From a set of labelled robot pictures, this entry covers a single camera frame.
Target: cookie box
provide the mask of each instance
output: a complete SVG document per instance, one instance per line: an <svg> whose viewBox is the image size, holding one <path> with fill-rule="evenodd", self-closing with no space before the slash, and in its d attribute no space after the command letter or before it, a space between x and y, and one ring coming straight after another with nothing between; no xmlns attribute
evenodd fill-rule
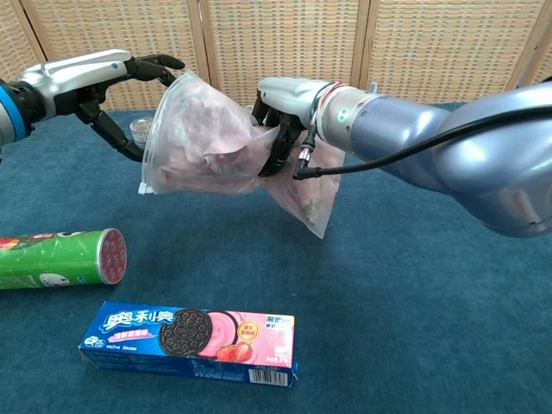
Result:
<svg viewBox="0 0 552 414"><path fill-rule="evenodd" d="M99 368L291 386L295 319L104 302L78 345Z"/></svg>

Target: silver robotic arm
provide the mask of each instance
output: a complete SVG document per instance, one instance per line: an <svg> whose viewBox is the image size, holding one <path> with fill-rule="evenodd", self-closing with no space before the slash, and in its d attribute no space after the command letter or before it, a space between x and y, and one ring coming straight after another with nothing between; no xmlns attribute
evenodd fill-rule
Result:
<svg viewBox="0 0 552 414"><path fill-rule="evenodd" d="M254 115L281 124L261 175L276 173L298 131L308 129L296 179L381 167L449 195L502 235L552 230L552 82L483 97L450 112L334 83L265 78L258 83ZM315 134L367 164L309 168Z"/></svg>
<svg viewBox="0 0 552 414"><path fill-rule="evenodd" d="M110 86L127 79L158 79L169 86L175 77L165 66L183 69L185 64L165 54L134 58L125 50L111 49L32 66L15 82L0 80L0 148L29 136L37 122L75 114L117 151L141 161L142 150L100 104Z"/></svg>

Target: black cable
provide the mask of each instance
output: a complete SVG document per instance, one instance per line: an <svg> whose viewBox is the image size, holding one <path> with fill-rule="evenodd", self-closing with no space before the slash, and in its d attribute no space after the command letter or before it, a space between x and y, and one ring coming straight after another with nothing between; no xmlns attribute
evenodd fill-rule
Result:
<svg viewBox="0 0 552 414"><path fill-rule="evenodd" d="M392 164L394 162L404 160L407 157L410 157L414 154L420 153L437 145L443 144L447 141L452 141L458 138L465 138L469 135L481 133L487 129L504 127L506 125L511 125L517 122L524 122L546 117L552 119L552 106L550 105L527 108L522 110L510 110L508 112L487 116L485 118L465 123L464 125L460 125L456 128L442 132L441 134L435 135L434 137L429 138L426 141L422 141L411 147L398 151L395 154L380 158L379 160L370 161L365 164L359 164L356 166L341 166L337 168L303 168L302 170L296 171L295 175L297 179L310 179L321 177L323 175L357 173L360 171L373 170L375 168L381 168L383 166L388 166L389 164Z"/></svg>

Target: can lid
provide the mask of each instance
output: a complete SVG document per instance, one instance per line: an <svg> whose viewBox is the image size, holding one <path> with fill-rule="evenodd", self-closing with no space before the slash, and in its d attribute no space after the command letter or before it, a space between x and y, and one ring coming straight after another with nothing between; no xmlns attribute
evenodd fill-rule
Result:
<svg viewBox="0 0 552 414"><path fill-rule="evenodd" d="M127 270L127 246L117 229L106 229L99 242L97 263L100 278L107 285L119 283Z"/></svg>

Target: snack can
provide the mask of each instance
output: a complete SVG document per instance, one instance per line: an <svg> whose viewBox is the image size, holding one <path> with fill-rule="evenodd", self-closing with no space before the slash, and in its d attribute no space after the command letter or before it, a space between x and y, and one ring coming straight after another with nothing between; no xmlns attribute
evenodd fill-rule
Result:
<svg viewBox="0 0 552 414"><path fill-rule="evenodd" d="M114 285L126 267L117 229L0 237L0 289Z"/></svg>

